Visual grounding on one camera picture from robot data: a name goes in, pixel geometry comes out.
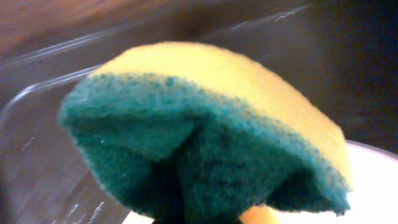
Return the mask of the green yellow sponge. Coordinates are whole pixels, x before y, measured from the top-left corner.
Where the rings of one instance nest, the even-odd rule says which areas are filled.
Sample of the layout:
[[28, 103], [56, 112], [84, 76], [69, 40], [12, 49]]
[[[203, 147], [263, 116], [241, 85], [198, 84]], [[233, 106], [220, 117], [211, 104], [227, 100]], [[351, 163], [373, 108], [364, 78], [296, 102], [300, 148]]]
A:
[[274, 210], [350, 208], [340, 127], [228, 49], [133, 47], [80, 80], [58, 122], [102, 189], [159, 223], [276, 223]]

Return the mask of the white plate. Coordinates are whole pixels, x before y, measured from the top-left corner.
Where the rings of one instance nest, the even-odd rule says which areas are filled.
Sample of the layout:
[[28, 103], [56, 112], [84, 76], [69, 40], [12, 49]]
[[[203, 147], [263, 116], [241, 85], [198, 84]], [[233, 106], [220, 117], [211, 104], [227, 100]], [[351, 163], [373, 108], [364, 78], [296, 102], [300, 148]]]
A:
[[288, 213], [271, 210], [279, 223], [367, 224], [397, 223], [397, 155], [378, 147], [347, 141], [354, 190], [348, 194], [351, 209], [334, 213]]

